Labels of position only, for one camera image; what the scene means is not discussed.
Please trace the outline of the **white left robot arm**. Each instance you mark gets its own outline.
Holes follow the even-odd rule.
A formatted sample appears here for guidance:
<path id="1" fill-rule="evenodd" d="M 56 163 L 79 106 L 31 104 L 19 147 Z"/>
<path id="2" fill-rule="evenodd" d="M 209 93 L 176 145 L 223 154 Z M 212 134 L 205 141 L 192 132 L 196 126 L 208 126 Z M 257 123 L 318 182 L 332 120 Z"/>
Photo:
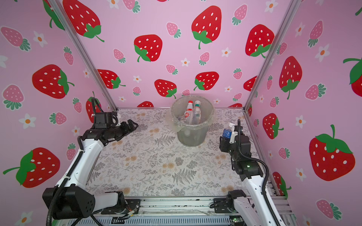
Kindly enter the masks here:
<path id="1" fill-rule="evenodd" d="M 103 148 L 110 142 L 120 141 L 135 131 L 138 124 L 121 121 L 117 112 L 96 113 L 93 126 L 77 138 L 79 151 L 65 175 L 42 195 L 48 207 L 46 225 L 53 220 L 93 217 L 104 209 L 123 210 L 128 206 L 122 192 L 92 195 L 85 190 Z"/>

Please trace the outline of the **clear bottle blue label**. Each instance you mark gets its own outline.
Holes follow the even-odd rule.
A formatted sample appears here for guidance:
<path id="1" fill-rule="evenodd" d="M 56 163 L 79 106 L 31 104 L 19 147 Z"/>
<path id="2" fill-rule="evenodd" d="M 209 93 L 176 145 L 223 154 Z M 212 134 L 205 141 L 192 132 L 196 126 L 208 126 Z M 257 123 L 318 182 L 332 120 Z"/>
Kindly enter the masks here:
<path id="1" fill-rule="evenodd" d="M 231 133 L 235 130 L 235 124 L 230 122 L 228 127 L 223 130 L 222 136 L 230 141 Z"/>

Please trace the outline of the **clear bottle red green label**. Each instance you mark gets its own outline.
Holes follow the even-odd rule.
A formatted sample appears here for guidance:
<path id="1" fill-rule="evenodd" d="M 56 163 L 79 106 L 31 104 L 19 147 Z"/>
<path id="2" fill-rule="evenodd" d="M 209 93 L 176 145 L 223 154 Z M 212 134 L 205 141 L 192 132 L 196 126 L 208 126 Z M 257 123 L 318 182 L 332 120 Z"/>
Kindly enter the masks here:
<path id="1" fill-rule="evenodd" d="M 195 101 L 194 107 L 193 107 L 193 118 L 191 121 L 192 125 L 198 125 L 200 124 L 201 120 L 201 109 L 200 109 L 201 102 L 199 100 Z"/>

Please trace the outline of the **clear bottle red cap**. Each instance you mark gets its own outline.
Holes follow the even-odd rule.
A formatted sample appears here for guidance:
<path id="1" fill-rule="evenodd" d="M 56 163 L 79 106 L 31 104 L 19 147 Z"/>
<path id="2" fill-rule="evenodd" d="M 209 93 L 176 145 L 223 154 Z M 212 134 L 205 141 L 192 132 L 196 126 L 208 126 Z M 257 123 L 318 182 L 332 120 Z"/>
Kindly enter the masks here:
<path id="1" fill-rule="evenodd" d="M 185 123 L 192 124 L 193 118 L 193 101 L 189 101 L 187 105 L 187 109 L 185 111 Z"/>

